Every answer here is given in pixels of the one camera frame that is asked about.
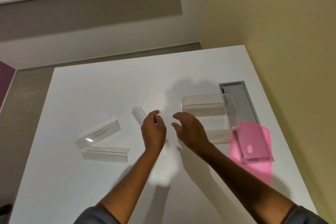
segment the hand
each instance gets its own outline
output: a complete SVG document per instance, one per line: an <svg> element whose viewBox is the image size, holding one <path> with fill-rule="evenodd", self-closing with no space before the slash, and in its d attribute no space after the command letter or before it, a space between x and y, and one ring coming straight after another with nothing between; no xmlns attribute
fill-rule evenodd
<svg viewBox="0 0 336 224"><path fill-rule="evenodd" d="M193 152L200 154L209 145L212 145L205 133L203 125L198 119L187 112L177 112L173 118L180 121L182 127L173 122L177 137Z"/></svg>
<svg viewBox="0 0 336 224"><path fill-rule="evenodd" d="M158 113L159 110L156 110L148 114L141 126L141 132L146 151L160 153L166 141L167 129Z"/></svg>

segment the gray floor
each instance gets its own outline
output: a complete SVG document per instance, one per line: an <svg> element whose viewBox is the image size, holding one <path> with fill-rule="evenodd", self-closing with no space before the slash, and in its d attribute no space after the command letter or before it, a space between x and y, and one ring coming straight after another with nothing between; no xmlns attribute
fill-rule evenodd
<svg viewBox="0 0 336 224"><path fill-rule="evenodd" d="M0 113L0 206L14 203L55 67L201 50L200 43L18 70Z"/></svg>

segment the forearm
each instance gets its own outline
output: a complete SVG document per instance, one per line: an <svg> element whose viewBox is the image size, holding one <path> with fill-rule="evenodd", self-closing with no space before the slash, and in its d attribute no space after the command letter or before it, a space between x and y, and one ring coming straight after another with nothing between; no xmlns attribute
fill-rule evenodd
<svg viewBox="0 0 336 224"><path fill-rule="evenodd" d="M222 178L258 223L280 224L295 205L209 144L197 152Z"/></svg>
<svg viewBox="0 0 336 224"><path fill-rule="evenodd" d="M121 224L132 215L160 151L145 151L124 178L99 202Z"/></svg>

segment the dark gray sleeve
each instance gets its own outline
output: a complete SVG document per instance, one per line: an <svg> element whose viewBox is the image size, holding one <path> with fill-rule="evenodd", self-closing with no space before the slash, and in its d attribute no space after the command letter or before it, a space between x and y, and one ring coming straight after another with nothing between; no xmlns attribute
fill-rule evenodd
<svg viewBox="0 0 336 224"><path fill-rule="evenodd" d="M119 224L102 206L92 206L77 218L74 224Z"/></svg>
<svg viewBox="0 0 336 224"><path fill-rule="evenodd" d="M302 206L295 207L283 224L328 224L324 219Z"/></svg>

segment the person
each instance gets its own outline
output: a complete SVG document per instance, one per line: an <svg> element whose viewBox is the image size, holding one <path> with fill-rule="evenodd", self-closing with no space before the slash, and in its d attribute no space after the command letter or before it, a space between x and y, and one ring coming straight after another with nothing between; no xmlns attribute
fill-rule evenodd
<svg viewBox="0 0 336 224"><path fill-rule="evenodd" d="M153 111L141 126L145 151L121 181L96 205L86 209L75 224L127 224L166 140L166 126ZM207 138L195 116L178 112L172 123L177 137L207 162L258 224L325 224L313 212L296 205L222 154Z"/></svg>

